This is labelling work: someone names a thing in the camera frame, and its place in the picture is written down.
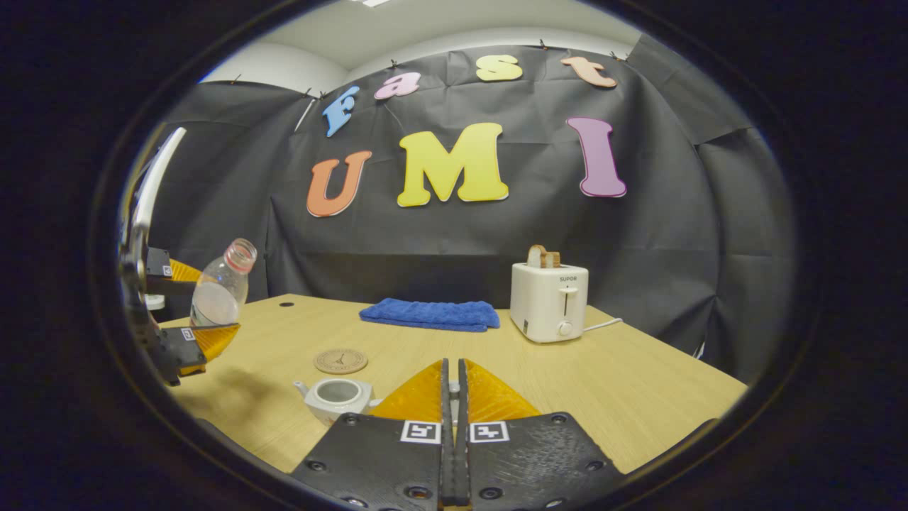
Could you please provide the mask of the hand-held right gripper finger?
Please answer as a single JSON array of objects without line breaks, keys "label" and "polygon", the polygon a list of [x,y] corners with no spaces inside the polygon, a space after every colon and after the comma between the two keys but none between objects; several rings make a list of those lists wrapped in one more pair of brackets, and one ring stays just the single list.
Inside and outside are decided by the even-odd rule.
[{"label": "hand-held right gripper finger", "polygon": [[458,361],[458,504],[580,509],[625,476],[571,414],[543,414],[468,359]]},{"label": "hand-held right gripper finger", "polygon": [[353,510],[441,510],[454,431],[450,363],[419,372],[370,413],[346,412],[291,476]]}]

